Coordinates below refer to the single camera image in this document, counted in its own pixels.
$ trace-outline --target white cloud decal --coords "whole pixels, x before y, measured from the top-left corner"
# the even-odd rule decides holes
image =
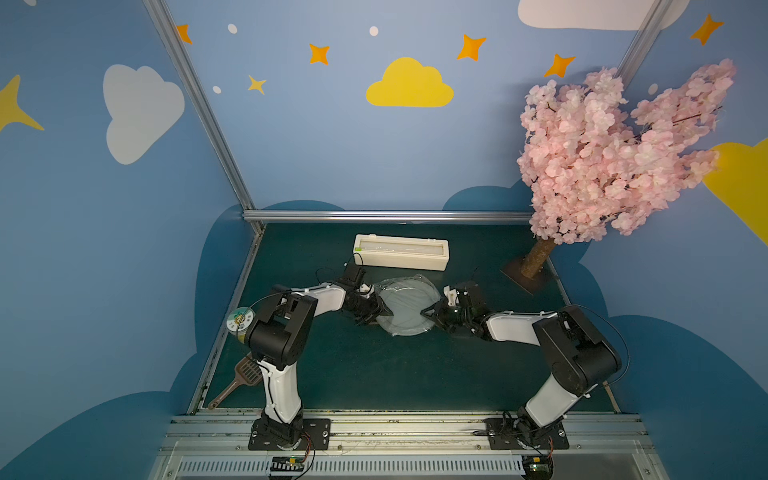
[[[184,94],[152,68],[112,65],[104,74],[104,102],[112,122],[107,146],[129,165],[141,158],[184,112]]]
[[[662,27],[672,25],[689,0],[672,0]],[[518,17],[536,28],[637,30],[654,0],[520,0]]]

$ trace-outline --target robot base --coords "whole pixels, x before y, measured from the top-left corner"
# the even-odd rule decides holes
[[[298,429],[299,432],[306,432],[312,439],[312,448],[314,450],[327,450],[328,439],[331,431],[330,419],[304,419],[298,415],[291,425],[285,425],[276,422],[266,415],[253,422],[250,428],[250,438],[248,439],[249,450],[306,450],[306,439],[299,437],[299,444],[293,447],[285,445],[285,435],[281,435],[285,429]]]
[[[488,437],[491,450],[519,450],[521,446],[549,450],[549,439],[552,439],[554,450],[568,450],[571,447],[563,430],[563,422],[537,429],[535,424],[531,428],[525,419],[521,419],[521,423],[511,428],[510,425],[504,425],[502,419],[485,419],[485,428],[489,432],[499,432]]]

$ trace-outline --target litter scoop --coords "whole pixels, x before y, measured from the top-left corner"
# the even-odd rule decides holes
[[[235,380],[232,380],[232,383],[218,397],[210,401],[208,409],[213,410],[218,407],[237,387],[241,385],[255,386],[261,383],[262,380],[261,369],[249,353],[235,365]]]

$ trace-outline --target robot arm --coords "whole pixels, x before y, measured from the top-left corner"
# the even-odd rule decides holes
[[[296,384],[296,361],[304,351],[315,316],[344,309],[355,314],[357,323],[369,323],[378,315],[392,315],[376,293],[362,283],[363,274],[362,267],[348,263],[344,275],[334,283],[306,289],[276,285],[253,314],[243,342],[250,347],[264,378],[266,406],[253,431],[266,443],[250,442],[249,449],[258,449],[262,444],[294,449],[300,443],[303,409]]]
[[[538,446],[576,402],[621,369],[613,346],[576,306],[557,312],[491,313],[476,283],[447,286],[429,312],[443,329],[468,329],[486,340],[538,345],[551,375],[518,410],[516,439]]]

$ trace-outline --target round container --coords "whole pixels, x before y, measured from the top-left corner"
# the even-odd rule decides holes
[[[253,310],[247,306],[234,310],[227,317],[227,330],[231,334],[236,335],[240,343],[245,343],[245,332],[250,324],[253,323],[254,316]]]

